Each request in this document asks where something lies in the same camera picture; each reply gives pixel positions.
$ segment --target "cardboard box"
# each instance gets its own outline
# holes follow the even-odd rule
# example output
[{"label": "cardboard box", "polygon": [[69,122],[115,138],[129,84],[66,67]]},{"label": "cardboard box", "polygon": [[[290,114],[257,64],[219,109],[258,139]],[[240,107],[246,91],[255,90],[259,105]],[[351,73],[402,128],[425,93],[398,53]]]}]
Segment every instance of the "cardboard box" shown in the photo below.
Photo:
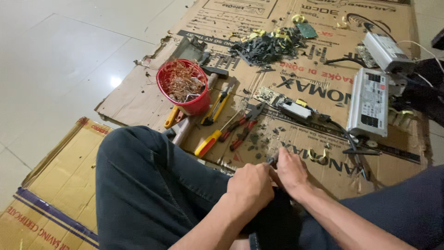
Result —
[{"label": "cardboard box", "polygon": [[0,249],[98,249],[95,157],[112,129],[80,118],[0,216]]},{"label": "cardboard box", "polygon": [[[193,132],[181,145],[185,151],[193,153],[208,135],[221,128],[238,110],[245,107],[248,110],[257,104],[251,99],[251,93],[262,86],[293,99],[301,98],[319,112],[331,115],[334,121],[345,127],[353,78],[360,65],[350,61],[332,65],[324,65],[323,62],[343,57],[360,59],[355,47],[362,42],[368,31],[383,32],[396,41],[415,40],[416,25],[412,8],[400,4],[403,2],[198,0],[181,22],[171,29],[169,36],[174,39],[164,42],[153,56],[144,58],[143,63],[148,68],[136,66],[119,89],[114,90],[96,111],[127,125],[149,124],[149,127],[163,131],[163,123],[172,104],[168,103],[156,85],[147,84],[145,72],[155,75],[156,69],[168,60],[174,46],[177,47],[180,43],[178,36],[194,35],[206,42],[212,50],[208,65],[228,70],[239,83],[234,88],[235,95],[228,100],[220,118],[212,126],[196,124]],[[240,57],[230,57],[227,49],[239,37],[249,35],[251,28],[270,32],[279,27],[291,26],[291,17],[296,14],[304,15],[318,34],[316,39],[307,41],[307,48],[299,49],[298,58],[283,59],[275,63],[272,65],[275,72],[256,73],[258,67],[249,67]],[[343,17],[348,25],[347,29],[337,28],[337,23],[341,23]],[[238,37],[231,37],[232,32],[237,32]],[[407,54],[417,56],[411,46],[409,43],[401,44]],[[281,84],[289,78],[293,79],[292,84]],[[149,77],[149,81],[155,83],[155,77]],[[228,81],[229,79],[217,82],[211,94],[212,101]],[[353,163],[342,153],[349,145],[338,128],[320,123],[298,123],[270,107],[259,116],[259,123],[252,131],[260,137],[255,145],[258,150],[248,151],[253,143],[247,140],[240,148],[231,152],[229,145],[235,139],[236,132],[225,143],[216,143],[204,156],[204,160],[236,169],[246,163],[263,162],[278,147],[286,146],[307,161],[311,174],[320,186],[337,198],[355,197],[384,185],[396,184],[426,168],[429,160],[429,156],[425,155],[428,149],[428,120],[420,113],[416,116],[417,119],[407,132],[389,126],[388,137],[378,142],[377,148],[383,155],[363,158],[372,171],[370,182],[361,177],[355,179],[349,176],[353,171]],[[266,125],[265,129],[259,128],[261,124]],[[272,130],[278,127],[283,127],[285,132],[274,134]],[[310,160],[308,151],[314,150],[316,157],[319,157],[323,155],[327,142],[332,146],[327,150],[328,161],[321,164]]]}]

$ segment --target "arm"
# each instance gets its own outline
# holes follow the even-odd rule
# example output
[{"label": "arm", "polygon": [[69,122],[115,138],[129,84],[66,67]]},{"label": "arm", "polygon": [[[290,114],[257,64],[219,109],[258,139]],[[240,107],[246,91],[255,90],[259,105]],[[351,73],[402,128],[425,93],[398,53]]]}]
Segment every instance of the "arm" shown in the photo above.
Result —
[{"label": "arm", "polygon": [[308,170],[298,155],[280,148],[277,175],[289,195],[333,236],[343,249],[415,249],[365,220],[308,181]]},{"label": "arm", "polygon": [[227,193],[170,250],[229,249],[242,228],[274,198],[269,169],[267,164],[238,169],[228,181]]}]

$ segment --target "dark jeans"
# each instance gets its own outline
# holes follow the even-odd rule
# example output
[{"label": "dark jeans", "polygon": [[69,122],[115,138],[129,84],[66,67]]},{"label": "dark jeans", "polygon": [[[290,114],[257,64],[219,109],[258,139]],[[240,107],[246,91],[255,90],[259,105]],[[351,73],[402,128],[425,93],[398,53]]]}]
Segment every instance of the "dark jeans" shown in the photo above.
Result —
[{"label": "dark jeans", "polygon": [[[100,249],[167,249],[199,223],[226,192],[229,176],[191,158],[144,126],[116,129],[97,154]],[[431,167],[399,185],[341,203],[419,249],[443,241],[444,170]],[[339,249],[289,197],[275,199],[243,230],[252,249]]]}]

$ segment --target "pliers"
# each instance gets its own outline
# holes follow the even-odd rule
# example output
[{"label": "pliers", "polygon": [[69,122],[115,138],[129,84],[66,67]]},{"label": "pliers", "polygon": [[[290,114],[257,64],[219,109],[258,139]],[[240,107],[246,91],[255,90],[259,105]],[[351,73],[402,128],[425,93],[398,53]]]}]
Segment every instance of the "pliers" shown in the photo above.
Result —
[{"label": "pliers", "polygon": [[254,125],[258,122],[256,118],[258,115],[262,112],[264,109],[265,103],[261,102],[260,104],[254,106],[248,114],[244,114],[242,118],[238,121],[235,121],[233,124],[231,124],[226,131],[219,137],[220,142],[224,142],[231,132],[233,132],[237,127],[244,125],[246,123],[246,126],[244,127],[241,134],[238,134],[238,138],[233,141],[230,145],[230,150],[234,151],[236,148],[238,148],[244,140],[247,138],[248,133],[253,129]]}]

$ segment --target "hand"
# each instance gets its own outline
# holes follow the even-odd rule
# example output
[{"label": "hand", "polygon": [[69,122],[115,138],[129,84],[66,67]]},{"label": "hand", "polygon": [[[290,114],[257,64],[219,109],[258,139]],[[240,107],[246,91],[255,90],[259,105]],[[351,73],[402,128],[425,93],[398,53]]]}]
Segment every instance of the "hand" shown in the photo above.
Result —
[{"label": "hand", "polygon": [[274,198],[274,191],[268,175],[270,166],[267,163],[246,164],[237,169],[228,181],[226,194],[234,199],[233,207],[239,208],[239,215],[252,220],[254,216]]},{"label": "hand", "polygon": [[285,147],[279,149],[276,172],[287,193],[295,200],[298,200],[301,190],[311,187],[308,181],[307,165],[299,155],[289,153]]}]

